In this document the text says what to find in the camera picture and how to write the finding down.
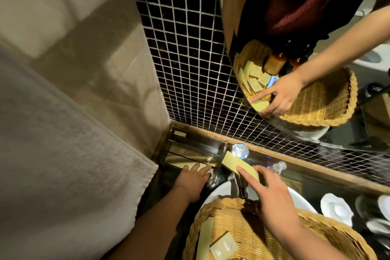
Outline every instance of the reflected hand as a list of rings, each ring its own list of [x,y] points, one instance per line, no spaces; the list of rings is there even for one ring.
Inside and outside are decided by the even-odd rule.
[[[198,171],[199,167],[200,163],[194,164],[190,170],[188,170],[188,166],[184,166],[173,185],[174,188],[182,187],[185,190],[190,203],[199,200],[200,192],[211,176],[211,173],[208,173],[211,165],[205,166]]]
[[[294,238],[304,227],[300,223],[286,184],[278,173],[262,166],[253,167],[264,176],[267,187],[260,184],[243,168],[238,166],[237,171],[254,189],[261,201],[261,210],[259,210],[261,221],[279,242],[283,243]]]
[[[270,88],[267,88],[257,95],[249,98],[249,102],[253,103],[267,95],[273,94],[275,95],[275,99],[267,108],[263,109],[260,114],[262,116],[268,114],[280,116],[290,110],[291,105],[294,103],[299,92],[304,87],[305,86],[298,73],[292,72],[282,76]]]

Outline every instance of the reflected basket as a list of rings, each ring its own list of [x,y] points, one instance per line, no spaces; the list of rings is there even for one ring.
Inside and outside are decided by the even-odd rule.
[[[348,225],[332,218],[298,209],[301,223],[333,247],[353,260],[377,260],[373,249],[364,238]],[[202,223],[213,217],[211,244],[229,231],[238,245],[230,259],[290,260],[292,257],[262,225],[253,201],[240,198],[217,199],[207,203],[197,213],[183,250],[183,260],[195,259],[195,248]],[[211,253],[208,260],[214,260]]]
[[[258,40],[250,41],[241,53],[234,57],[235,75],[238,75],[240,67],[245,67],[247,60],[262,66],[271,52],[271,48],[264,43]],[[256,95],[247,91],[244,86],[241,86],[241,90],[247,98]],[[352,117],[357,95],[358,83],[355,74],[347,68],[340,68],[301,90],[290,110],[279,118],[304,126],[336,127],[345,124]]]

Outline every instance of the tile wall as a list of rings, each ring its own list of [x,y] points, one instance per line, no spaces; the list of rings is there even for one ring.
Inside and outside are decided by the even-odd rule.
[[[0,29],[2,46],[121,139],[153,154],[169,117],[135,0],[9,0],[0,16],[20,25]]]
[[[172,119],[390,185],[390,157],[302,143],[271,127],[239,89],[219,0],[136,0]]]

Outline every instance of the person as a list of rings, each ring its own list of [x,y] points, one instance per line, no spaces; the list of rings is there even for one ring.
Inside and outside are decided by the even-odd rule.
[[[223,0],[222,21],[230,58],[253,39],[282,49],[293,45],[296,57],[311,53],[319,40],[349,23],[363,0]],[[250,98],[273,94],[262,115],[283,115],[300,90],[359,58],[390,38],[390,0],[376,0],[373,11],[323,52]]]
[[[187,166],[183,168],[172,190],[136,221],[130,234],[110,255],[110,260],[164,259],[176,225],[189,204],[199,199],[210,178],[207,172],[211,166],[198,171],[199,166],[197,163],[190,170]],[[294,259],[349,260],[300,223],[287,186],[277,173],[262,166],[254,168],[264,176],[267,187],[241,167],[237,167],[237,171],[261,200],[260,220]]]

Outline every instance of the towel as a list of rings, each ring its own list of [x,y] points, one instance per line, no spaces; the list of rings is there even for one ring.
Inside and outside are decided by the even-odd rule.
[[[0,53],[2,259],[99,259],[133,228],[157,165]]]

